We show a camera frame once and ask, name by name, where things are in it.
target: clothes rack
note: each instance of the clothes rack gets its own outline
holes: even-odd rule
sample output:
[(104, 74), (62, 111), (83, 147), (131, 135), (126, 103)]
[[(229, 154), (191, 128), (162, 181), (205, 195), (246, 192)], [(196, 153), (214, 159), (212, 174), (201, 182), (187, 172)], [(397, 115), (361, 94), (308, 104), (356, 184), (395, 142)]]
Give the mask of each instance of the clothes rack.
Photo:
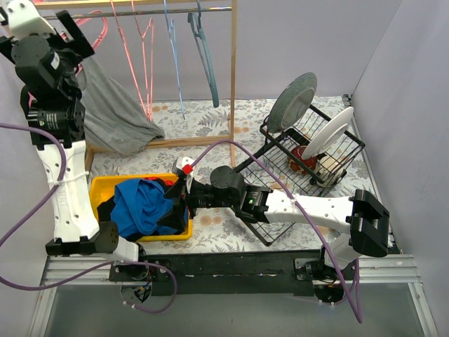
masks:
[[(202, 0), (202, 2), (212, 2), (218, 0)], [(178, 138), (178, 139), (165, 139), (154, 140), (148, 144), (147, 149), (164, 148), (164, 147), (183, 147), (183, 146), (199, 146), (210, 145), (219, 140), (234, 140), (234, 111), (235, 111), (235, 94), (236, 94), (236, 35), (237, 35), (237, 0), (230, 0), (231, 6), (228, 7), (207, 7), (203, 8), (203, 12), (222, 12), (231, 11), (231, 107), (228, 115), (229, 120), (229, 135), (227, 136), (206, 136), (206, 137), (191, 137), (191, 138)], [(196, 0), (167, 0), (168, 4), (188, 4), (195, 3)], [(163, 0), (134, 0), (136, 6), (139, 5), (160, 5), (163, 4)], [(115, 6), (131, 6), (131, 0), (114, 0)], [(110, 8), (109, 0), (68, 0), (68, 1), (49, 1), (36, 3), (35, 6), (38, 9), (73, 9), (73, 8)], [(193, 13), (197, 12), (197, 8), (183, 8), (183, 9), (170, 9), (169, 13)], [(153, 15), (162, 14), (163, 10), (154, 11), (136, 11), (136, 15)], [(133, 12), (119, 12), (119, 16), (129, 16)], [(77, 18), (101, 18), (113, 16), (113, 13), (101, 13), (101, 14), (77, 14), (72, 17)], [(55, 20), (55, 16), (46, 17), (47, 20)], [(105, 152), (106, 150), (88, 145), (86, 150), (86, 170), (89, 171), (92, 166), (93, 157), (96, 152)], [(231, 151), (231, 165), (236, 166), (236, 156), (234, 146), (230, 145)]]

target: floral tablecloth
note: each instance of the floral tablecloth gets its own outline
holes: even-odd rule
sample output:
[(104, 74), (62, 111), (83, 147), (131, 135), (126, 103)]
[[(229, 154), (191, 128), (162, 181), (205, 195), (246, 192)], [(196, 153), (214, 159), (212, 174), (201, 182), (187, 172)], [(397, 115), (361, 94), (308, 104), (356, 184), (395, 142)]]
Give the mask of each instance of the floral tablecloth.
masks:
[[(251, 152), (256, 152), (264, 143), (259, 127), (269, 114), (275, 100), (237, 100), (235, 110), (235, 139)], [(340, 97), (315, 98), (313, 104), (333, 117), (343, 110)], [(153, 118), (166, 132), (166, 138), (194, 136), (216, 136), (228, 134), (229, 101), (220, 101), (214, 108), (209, 101), (185, 102), (187, 118), (181, 115), (179, 103), (154, 104)], [(92, 165), (90, 180), (96, 176), (128, 175), (170, 172), (177, 157), (197, 158), (206, 146), (172, 147), (145, 150), (129, 157), (114, 153), (97, 153)], [(237, 164), (247, 158), (236, 150)], [(203, 183), (215, 167), (230, 165), (229, 145), (218, 145), (196, 167), (196, 178)], [(351, 195), (355, 189), (373, 192), (373, 183), (361, 154), (348, 168), (348, 174), (328, 196)], [(338, 233), (320, 228), (328, 241)], [(295, 224), (279, 240), (266, 247), (234, 216), (229, 209), (201, 209), (194, 219), (193, 235), (187, 241), (144, 243), (148, 253), (208, 253), (228, 251), (277, 251), (285, 249), (318, 249), (318, 236), (309, 225)]]

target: metal rail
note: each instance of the metal rail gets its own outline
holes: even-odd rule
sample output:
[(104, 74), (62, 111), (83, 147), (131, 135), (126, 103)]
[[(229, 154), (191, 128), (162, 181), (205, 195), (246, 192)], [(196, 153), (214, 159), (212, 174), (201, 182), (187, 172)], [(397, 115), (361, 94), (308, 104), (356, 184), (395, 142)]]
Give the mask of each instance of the metal rail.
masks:
[[(61, 281), (104, 261), (102, 258), (87, 257), (48, 258), (41, 284)], [(412, 255), (389, 255), (384, 258), (361, 257), (359, 261), (361, 283), (413, 283), (421, 281)], [(108, 280), (109, 271), (110, 266), (107, 265), (75, 279), (69, 284), (121, 284), (121, 282), (110, 282)]]
[[(232, 11), (232, 7), (206, 7), (202, 8), (201, 12), (229, 12)], [(132, 15), (156, 15), (156, 14), (164, 14), (165, 11), (161, 10), (153, 10), (153, 11), (136, 11), (136, 12), (117, 12), (117, 16), (132, 16)], [(176, 14), (176, 13), (198, 13), (197, 8), (183, 8), (183, 9), (168, 9), (167, 13)], [(105, 12), (105, 13), (94, 13), (94, 14), (74, 14), (71, 15), (73, 19), (84, 19), (84, 18), (112, 18), (114, 17), (113, 13)], [(51, 21), (57, 20), (56, 16), (44, 16), (44, 19)]]

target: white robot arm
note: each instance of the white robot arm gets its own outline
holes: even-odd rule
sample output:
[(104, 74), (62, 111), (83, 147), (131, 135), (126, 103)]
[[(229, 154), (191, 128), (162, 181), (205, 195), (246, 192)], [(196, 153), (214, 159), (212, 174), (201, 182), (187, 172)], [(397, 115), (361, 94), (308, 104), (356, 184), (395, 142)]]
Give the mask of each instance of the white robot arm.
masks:
[[(67, 158), (63, 179), (58, 182), (63, 167), (58, 148), (32, 134), (50, 188), (60, 185), (52, 196), (55, 231), (46, 245), (47, 254), (137, 261), (139, 246), (120, 237), (115, 223), (99, 224), (89, 202), (84, 168), (85, 109), (75, 69), (94, 53), (91, 45), (67, 11), (57, 13), (72, 37), (64, 40), (30, 0), (0, 0), (0, 4), (0, 20), (11, 32), (9, 38), (0, 37), (0, 53), (15, 63), (15, 71), (25, 83), (20, 101), (28, 124), (55, 136)], [(29, 94), (34, 98), (31, 105)]]
[[(189, 161), (192, 160), (177, 160), (173, 173), (179, 179), (166, 194), (180, 200), (178, 213), (185, 206), (189, 207), (193, 216), (197, 208), (229, 207), (246, 223), (308, 223), (301, 210), (284, 192), (248, 185), (240, 173), (228, 166), (216, 168), (210, 175), (210, 185), (205, 185), (189, 177), (192, 174), (189, 165), (180, 168), (180, 163)], [(184, 189), (187, 182), (190, 182), (188, 192)], [(361, 255), (387, 255), (389, 212), (368, 191), (357, 190), (354, 196), (338, 198), (297, 194), (295, 201), (316, 225), (342, 233), (330, 245), (337, 259), (338, 266), (335, 267), (343, 270)], [(323, 263), (334, 268), (327, 252), (323, 255)]]

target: dish rack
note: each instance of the dish rack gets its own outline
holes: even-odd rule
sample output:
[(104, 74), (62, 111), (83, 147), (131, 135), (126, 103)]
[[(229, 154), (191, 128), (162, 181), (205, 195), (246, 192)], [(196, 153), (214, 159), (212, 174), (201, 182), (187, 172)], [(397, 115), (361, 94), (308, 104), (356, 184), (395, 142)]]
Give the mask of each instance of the dish rack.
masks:
[[(310, 105), (304, 116), (294, 126), (276, 137), (267, 132), (267, 120), (268, 117), (260, 126), (260, 132), (265, 136), (264, 145), (254, 156), (294, 194), (311, 197), (326, 196), (344, 178), (348, 166), (365, 147), (364, 142), (346, 130), (326, 151), (318, 155), (316, 167), (310, 169), (291, 151), (297, 146), (308, 145), (331, 118), (319, 108)], [(307, 174), (294, 172), (289, 167), (289, 159)], [(281, 186), (251, 158), (239, 164), (235, 171), (241, 173), (249, 184), (282, 190)], [(246, 223), (246, 225), (265, 246), (271, 246), (294, 223)]]

